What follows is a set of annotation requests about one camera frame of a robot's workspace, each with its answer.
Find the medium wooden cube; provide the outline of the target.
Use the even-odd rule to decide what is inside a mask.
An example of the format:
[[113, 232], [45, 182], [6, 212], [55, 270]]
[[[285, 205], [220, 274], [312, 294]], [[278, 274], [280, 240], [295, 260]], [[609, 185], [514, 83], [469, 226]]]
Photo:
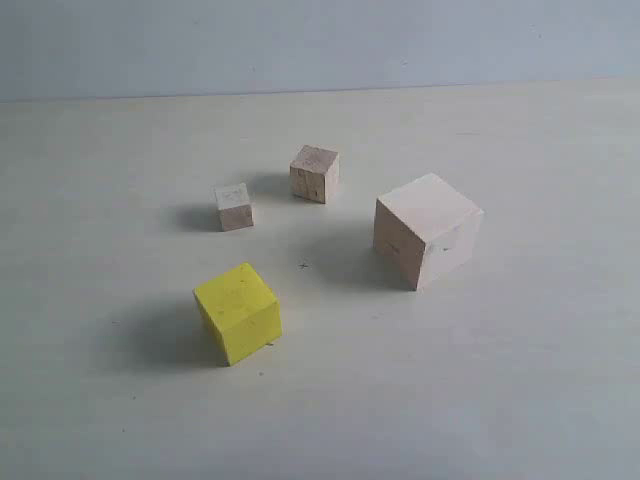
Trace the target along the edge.
[[337, 192], [339, 153], [304, 145], [290, 163], [290, 188], [293, 195], [326, 204]]

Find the yellow cube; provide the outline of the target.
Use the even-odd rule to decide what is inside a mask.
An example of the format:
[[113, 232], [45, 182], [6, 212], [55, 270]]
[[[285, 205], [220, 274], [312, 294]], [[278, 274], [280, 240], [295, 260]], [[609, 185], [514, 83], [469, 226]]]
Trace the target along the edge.
[[279, 300], [247, 262], [197, 286], [193, 295], [228, 366], [282, 335]]

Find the large pale wooden cube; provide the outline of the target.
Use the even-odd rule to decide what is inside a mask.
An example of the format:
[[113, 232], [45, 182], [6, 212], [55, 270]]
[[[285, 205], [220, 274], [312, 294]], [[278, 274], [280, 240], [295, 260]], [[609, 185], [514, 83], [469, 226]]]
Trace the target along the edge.
[[376, 199], [373, 247], [417, 291], [472, 257], [484, 211], [434, 173]]

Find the small wooden cube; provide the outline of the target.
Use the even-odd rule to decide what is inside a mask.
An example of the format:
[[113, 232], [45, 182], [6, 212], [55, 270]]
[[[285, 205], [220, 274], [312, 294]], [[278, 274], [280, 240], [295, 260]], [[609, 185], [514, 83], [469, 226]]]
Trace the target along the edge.
[[254, 225], [251, 201], [245, 183], [216, 187], [214, 194], [223, 231]]

